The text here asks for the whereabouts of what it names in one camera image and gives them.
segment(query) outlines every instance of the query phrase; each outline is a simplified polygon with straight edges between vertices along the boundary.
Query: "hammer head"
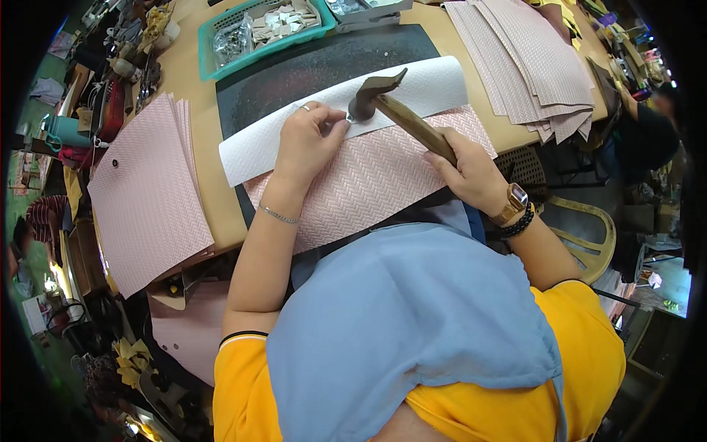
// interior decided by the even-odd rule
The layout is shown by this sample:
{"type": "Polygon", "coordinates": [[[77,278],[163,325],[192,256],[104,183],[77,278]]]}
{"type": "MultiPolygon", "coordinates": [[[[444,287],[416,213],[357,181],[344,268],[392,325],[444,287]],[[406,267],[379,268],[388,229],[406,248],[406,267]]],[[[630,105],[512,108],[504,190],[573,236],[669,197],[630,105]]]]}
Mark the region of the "hammer head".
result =
{"type": "Polygon", "coordinates": [[[375,96],[390,92],[398,87],[406,73],[407,68],[394,77],[368,77],[356,92],[356,97],[349,103],[349,114],[358,121],[366,121],[371,118],[375,113],[375,107],[370,101],[375,96]]]}

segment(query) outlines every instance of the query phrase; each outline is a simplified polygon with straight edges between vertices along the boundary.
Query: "black shirt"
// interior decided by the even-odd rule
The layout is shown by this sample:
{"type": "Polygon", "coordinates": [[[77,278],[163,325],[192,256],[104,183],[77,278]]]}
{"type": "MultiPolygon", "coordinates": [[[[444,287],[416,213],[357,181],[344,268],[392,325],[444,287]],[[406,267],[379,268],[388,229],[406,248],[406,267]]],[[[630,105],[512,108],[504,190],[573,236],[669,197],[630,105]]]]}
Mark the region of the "black shirt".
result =
{"type": "Polygon", "coordinates": [[[657,170],[668,164],[677,152],[680,139],[668,117],[664,117],[648,106],[638,104],[638,121],[628,112],[619,119],[616,157],[624,178],[639,180],[649,170],[657,170]]]}

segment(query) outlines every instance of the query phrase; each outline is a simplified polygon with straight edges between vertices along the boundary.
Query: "black beaded bracelet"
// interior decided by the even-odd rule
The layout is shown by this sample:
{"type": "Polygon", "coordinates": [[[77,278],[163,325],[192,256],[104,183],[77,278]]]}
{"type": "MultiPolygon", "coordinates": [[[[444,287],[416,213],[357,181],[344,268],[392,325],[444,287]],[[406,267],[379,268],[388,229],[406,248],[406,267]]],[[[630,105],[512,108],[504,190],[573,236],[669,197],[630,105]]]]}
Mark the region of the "black beaded bracelet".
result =
{"type": "Polygon", "coordinates": [[[503,239],[510,238],[524,231],[530,225],[533,216],[535,216],[535,213],[533,213],[532,205],[529,201],[527,206],[525,207],[525,213],[523,214],[523,216],[520,217],[518,222],[516,222],[512,226],[501,229],[501,237],[503,239]]]}

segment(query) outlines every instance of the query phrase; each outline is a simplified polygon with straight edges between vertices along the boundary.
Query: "bottle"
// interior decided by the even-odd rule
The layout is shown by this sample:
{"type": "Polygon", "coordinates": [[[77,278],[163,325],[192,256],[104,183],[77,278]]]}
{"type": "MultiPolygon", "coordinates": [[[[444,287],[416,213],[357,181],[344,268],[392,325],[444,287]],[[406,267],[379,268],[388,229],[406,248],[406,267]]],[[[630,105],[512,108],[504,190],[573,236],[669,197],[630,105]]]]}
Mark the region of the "bottle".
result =
{"type": "Polygon", "coordinates": [[[110,67],[113,68],[113,71],[130,83],[135,84],[140,80],[140,77],[142,77],[142,70],[136,68],[132,63],[126,60],[121,58],[109,58],[107,60],[110,67]]]}

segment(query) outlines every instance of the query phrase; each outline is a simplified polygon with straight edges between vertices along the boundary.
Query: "wooden wristwatch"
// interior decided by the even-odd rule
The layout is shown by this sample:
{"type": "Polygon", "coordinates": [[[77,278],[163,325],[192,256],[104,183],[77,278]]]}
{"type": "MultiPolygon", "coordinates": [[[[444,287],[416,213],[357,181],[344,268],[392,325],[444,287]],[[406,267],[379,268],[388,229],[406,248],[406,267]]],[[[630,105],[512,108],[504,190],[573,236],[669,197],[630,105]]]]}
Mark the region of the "wooden wristwatch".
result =
{"type": "Polygon", "coordinates": [[[513,182],[508,185],[508,202],[503,207],[501,212],[491,218],[494,224],[497,226],[502,226],[507,224],[514,216],[518,215],[520,211],[525,209],[528,203],[528,194],[519,186],[517,183],[513,182]]]}

